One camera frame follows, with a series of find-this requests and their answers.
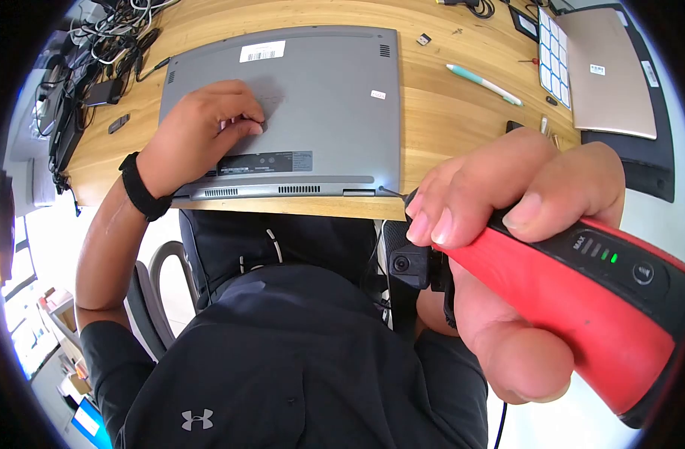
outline red screwdriver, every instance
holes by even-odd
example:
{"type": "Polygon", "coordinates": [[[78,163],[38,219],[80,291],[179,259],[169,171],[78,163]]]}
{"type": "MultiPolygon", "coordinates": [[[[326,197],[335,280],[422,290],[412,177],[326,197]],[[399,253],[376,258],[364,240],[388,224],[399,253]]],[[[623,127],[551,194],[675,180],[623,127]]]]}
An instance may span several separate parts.
{"type": "MultiPolygon", "coordinates": [[[[412,201],[409,195],[380,190],[412,201]]],[[[494,211],[468,246],[432,245],[528,322],[561,337],[575,370],[628,426],[641,427],[685,329],[685,264],[619,229],[582,218],[544,241],[517,240],[494,211]]]]}

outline hand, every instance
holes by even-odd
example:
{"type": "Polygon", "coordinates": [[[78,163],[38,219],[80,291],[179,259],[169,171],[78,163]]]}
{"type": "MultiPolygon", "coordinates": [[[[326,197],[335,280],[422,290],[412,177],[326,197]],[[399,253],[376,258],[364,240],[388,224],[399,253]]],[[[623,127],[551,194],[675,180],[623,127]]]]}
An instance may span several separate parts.
{"type": "Polygon", "coordinates": [[[261,134],[263,121],[262,107],[241,80],[191,92],[172,108],[138,155],[140,179],[153,197],[170,195],[215,167],[238,140],[261,134]]]}
{"type": "MultiPolygon", "coordinates": [[[[413,217],[408,239],[420,246],[434,241],[463,247],[486,227],[494,209],[519,198],[503,222],[522,241],[549,238],[582,216],[618,227],[624,193],[622,163],[607,145],[593,142],[560,153],[539,132],[521,128],[432,169],[407,208],[413,217]]],[[[569,346],[533,328],[462,266],[452,260],[450,266],[459,336],[499,398],[510,404],[560,398],[574,369],[569,346]]],[[[435,315],[443,313],[441,302],[431,307],[429,298],[439,301],[421,294],[418,311],[435,330],[444,316],[435,315]]]]}

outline fingernail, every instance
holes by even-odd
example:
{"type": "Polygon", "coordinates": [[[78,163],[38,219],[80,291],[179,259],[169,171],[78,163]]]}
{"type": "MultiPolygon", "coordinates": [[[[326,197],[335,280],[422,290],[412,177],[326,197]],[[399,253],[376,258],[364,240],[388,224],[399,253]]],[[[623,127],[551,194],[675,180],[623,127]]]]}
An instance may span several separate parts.
{"type": "Polygon", "coordinates": [[[428,226],[427,214],[420,211],[415,219],[412,220],[410,229],[407,230],[407,239],[413,243],[420,241],[424,233],[427,232],[428,226]]]}
{"type": "Polygon", "coordinates": [[[545,402],[552,402],[555,400],[558,400],[560,397],[564,396],[564,394],[569,390],[569,385],[571,385],[571,379],[569,382],[566,383],[564,387],[562,387],[561,390],[557,391],[554,394],[550,394],[549,396],[545,397],[524,397],[522,394],[517,393],[517,396],[520,397],[520,399],[523,399],[525,401],[529,402],[538,402],[540,404],[544,404],[545,402]]]}
{"type": "Polygon", "coordinates": [[[502,223],[510,229],[523,228],[539,214],[541,207],[542,197],[538,193],[527,193],[502,218],[502,223]]]}
{"type": "Polygon", "coordinates": [[[452,233],[452,212],[448,208],[442,211],[442,215],[437,222],[437,225],[432,230],[432,241],[437,245],[444,245],[444,242],[452,233]]]}
{"type": "Polygon", "coordinates": [[[263,127],[258,125],[257,123],[253,123],[253,125],[250,127],[250,130],[248,131],[248,135],[250,134],[262,134],[263,133],[263,127]]]}
{"type": "Polygon", "coordinates": [[[407,205],[405,213],[408,217],[414,219],[415,215],[417,215],[417,213],[420,211],[420,208],[422,207],[422,197],[423,195],[421,193],[418,193],[417,195],[415,195],[414,198],[412,198],[410,204],[407,205]]]}

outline gray chair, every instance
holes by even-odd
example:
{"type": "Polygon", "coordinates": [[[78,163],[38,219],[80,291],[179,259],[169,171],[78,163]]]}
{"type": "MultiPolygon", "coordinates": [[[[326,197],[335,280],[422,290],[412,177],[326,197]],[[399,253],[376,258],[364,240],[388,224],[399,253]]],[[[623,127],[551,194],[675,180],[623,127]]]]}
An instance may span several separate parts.
{"type": "Polygon", "coordinates": [[[157,360],[160,360],[175,341],[160,296],[160,268],[169,256],[176,256],[183,267],[190,298],[197,314],[198,292],[185,249],[179,241],[169,241],[158,248],[150,260],[150,272],[141,261],[135,262],[126,298],[133,334],[157,360]]]}

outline wrist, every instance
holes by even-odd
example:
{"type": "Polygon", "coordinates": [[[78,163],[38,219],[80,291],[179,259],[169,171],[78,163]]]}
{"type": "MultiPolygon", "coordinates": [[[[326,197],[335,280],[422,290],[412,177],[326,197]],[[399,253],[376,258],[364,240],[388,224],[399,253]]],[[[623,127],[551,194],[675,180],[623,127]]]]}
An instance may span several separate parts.
{"type": "Polygon", "coordinates": [[[150,153],[145,151],[140,152],[138,157],[135,159],[135,164],[138,167],[138,174],[140,175],[140,180],[146,189],[150,193],[150,196],[156,200],[162,198],[163,196],[171,195],[175,190],[171,190],[169,187],[163,185],[163,176],[161,176],[160,170],[155,167],[155,164],[150,159],[150,153]]]}

